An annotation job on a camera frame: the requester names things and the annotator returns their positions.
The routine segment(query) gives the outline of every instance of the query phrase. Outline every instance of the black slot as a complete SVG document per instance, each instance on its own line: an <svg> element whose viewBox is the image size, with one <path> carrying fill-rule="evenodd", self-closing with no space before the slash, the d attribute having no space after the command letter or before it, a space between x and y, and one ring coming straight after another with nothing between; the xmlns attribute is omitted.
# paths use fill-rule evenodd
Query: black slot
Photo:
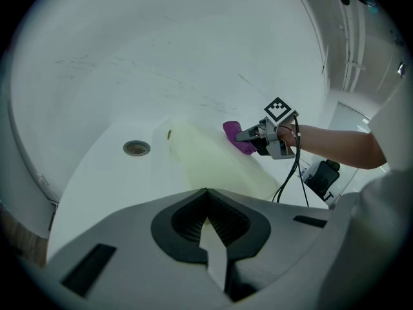
<svg viewBox="0 0 413 310"><path fill-rule="evenodd" d="M319 220L318 218L308 217L308 216L295 216L294 219L296 222L304 223L311 226L316 226L324 228L327 224L326 220Z"/></svg>
<svg viewBox="0 0 413 310"><path fill-rule="evenodd" d="M68 274L61 282L62 285L85 297L115 251L115 247L99 243Z"/></svg>

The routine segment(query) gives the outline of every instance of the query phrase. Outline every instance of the hand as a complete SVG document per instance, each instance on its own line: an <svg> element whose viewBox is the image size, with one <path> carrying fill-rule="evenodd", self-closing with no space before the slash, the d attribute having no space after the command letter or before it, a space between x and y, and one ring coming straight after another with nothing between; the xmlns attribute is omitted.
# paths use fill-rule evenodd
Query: hand
<svg viewBox="0 0 413 310"><path fill-rule="evenodd" d="M295 147L297 145L296 139L292 135L291 131L281 126L285 126L292 129L294 133L296 133L296 126L294 124L281 124L277 132L278 138L284 140L287 143L287 146Z"/></svg>

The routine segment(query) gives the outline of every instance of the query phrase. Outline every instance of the forearm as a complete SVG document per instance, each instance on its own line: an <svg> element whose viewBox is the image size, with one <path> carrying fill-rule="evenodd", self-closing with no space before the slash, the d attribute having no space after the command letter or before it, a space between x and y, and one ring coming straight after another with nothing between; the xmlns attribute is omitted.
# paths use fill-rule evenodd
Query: forearm
<svg viewBox="0 0 413 310"><path fill-rule="evenodd" d="M362 169L386 163L372 134L356 131L324 130L300 125L301 148L329 160Z"/></svg>

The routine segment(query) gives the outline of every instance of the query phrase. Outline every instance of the purple sponge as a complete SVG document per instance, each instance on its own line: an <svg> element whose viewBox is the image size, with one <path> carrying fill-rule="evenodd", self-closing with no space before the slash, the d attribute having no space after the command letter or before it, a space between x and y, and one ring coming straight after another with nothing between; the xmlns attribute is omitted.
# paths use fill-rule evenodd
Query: purple sponge
<svg viewBox="0 0 413 310"><path fill-rule="evenodd" d="M257 151L255 146L249 141L235 141L236 135L242 132L241 125L237 121L226 121L222 126L229 141L231 141L231 144L237 147L241 152L246 155L251 155L253 152Z"/></svg>

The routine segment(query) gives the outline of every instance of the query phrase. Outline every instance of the human arm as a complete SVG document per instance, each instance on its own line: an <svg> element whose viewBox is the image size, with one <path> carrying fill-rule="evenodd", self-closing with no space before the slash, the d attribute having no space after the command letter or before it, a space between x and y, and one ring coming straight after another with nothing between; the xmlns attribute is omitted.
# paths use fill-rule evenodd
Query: human arm
<svg viewBox="0 0 413 310"><path fill-rule="evenodd" d="M287 125L294 133L295 125ZM334 131L300 125L301 148L329 160L361 169L374 169L386 158L372 133ZM289 146L296 146L291 131L279 128L278 136Z"/></svg>

